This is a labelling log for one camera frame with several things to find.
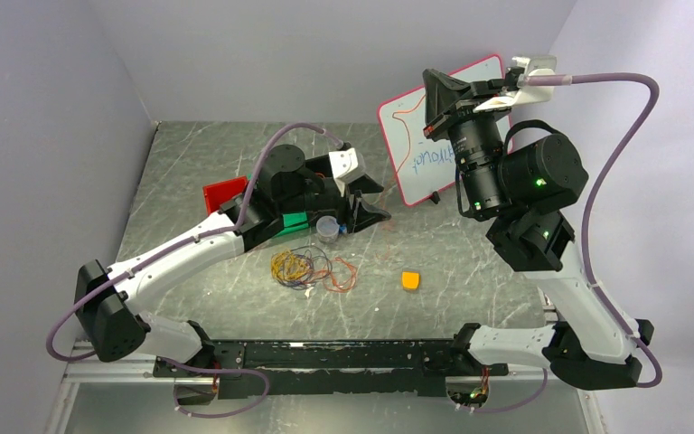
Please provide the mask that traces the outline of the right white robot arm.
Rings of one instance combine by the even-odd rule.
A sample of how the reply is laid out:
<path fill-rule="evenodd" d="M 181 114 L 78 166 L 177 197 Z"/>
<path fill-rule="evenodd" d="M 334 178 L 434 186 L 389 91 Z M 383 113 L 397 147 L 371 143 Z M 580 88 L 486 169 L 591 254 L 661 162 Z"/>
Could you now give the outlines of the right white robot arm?
<path fill-rule="evenodd" d="M 452 347 L 454 368 L 472 374 L 514 363 L 550 371 L 585 391 L 643 387 L 639 355 L 650 353 L 653 325 L 626 315 L 608 297 L 591 265 L 588 228 L 575 231 L 563 215 L 581 196 L 594 201 L 601 181 L 590 179 L 570 139 L 546 122 L 522 121 L 506 134 L 497 123 L 516 106 L 549 100 L 560 86 L 634 82 L 650 96 L 622 139 L 627 145 L 658 100 L 657 82 L 639 73 L 557 75 L 522 67 L 480 81 L 427 69 L 423 81 L 423 133 L 454 151 L 459 213 L 489 222 L 486 237 L 496 253 L 560 313 L 557 323 L 532 329 L 464 325 Z"/>

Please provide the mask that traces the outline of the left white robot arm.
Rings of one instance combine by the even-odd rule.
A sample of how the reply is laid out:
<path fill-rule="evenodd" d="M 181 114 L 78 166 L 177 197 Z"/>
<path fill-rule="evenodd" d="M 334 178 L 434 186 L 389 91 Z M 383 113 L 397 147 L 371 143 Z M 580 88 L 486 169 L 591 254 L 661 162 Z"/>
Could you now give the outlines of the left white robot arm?
<path fill-rule="evenodd" d="M 214 349 L 193 321 L 149 312 L 169 289 L 206 269 L 253 250 L 278 235 L 284 217 L 303 212 L 310 226 L 324 216 L 355 233 L 389 219 L 365 202 L 383 186 L 365 172 L 362 155 L 348 146 L 314 158 L 294 145 L 268 150 L 245 184 L 220 208 L 180 236 L 135 258 L 104 267 L 93 260 L 79 270 L 76 312 L 94 354 L 104 363 L 141 353 L 171 359 L 190 375 L 208 372 Z"/>

